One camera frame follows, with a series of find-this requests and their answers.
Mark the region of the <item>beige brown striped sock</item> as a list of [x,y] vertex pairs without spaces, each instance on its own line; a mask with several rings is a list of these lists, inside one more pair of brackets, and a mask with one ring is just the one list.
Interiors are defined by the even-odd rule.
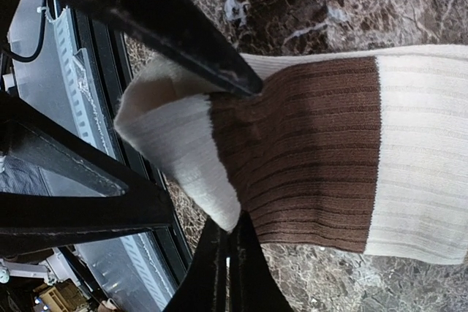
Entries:
[[245,210],[263,243],[466,259],[466,46],[246,60],[249,99],[154,59],[116,131],[225,230]]

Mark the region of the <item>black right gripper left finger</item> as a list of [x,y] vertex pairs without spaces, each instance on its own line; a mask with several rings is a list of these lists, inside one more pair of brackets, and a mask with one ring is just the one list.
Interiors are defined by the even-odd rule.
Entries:
[[225,311],[227,233],[205,222],[189,270],[165,308],[173,311]]

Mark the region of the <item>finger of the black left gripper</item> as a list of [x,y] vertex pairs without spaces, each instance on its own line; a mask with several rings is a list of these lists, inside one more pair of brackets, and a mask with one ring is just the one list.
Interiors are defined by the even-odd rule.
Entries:
[[168,227],[164,191],[22,99],[1,94],[1,254]]
[[263,82],[192,0],[62,0],[238,96]]

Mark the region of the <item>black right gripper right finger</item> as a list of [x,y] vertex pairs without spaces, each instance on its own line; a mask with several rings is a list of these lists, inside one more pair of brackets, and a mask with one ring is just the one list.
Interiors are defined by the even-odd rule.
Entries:
[[250,215],[243,211],[228,235],[233,311],[281,312],[292,308],[273,279]]

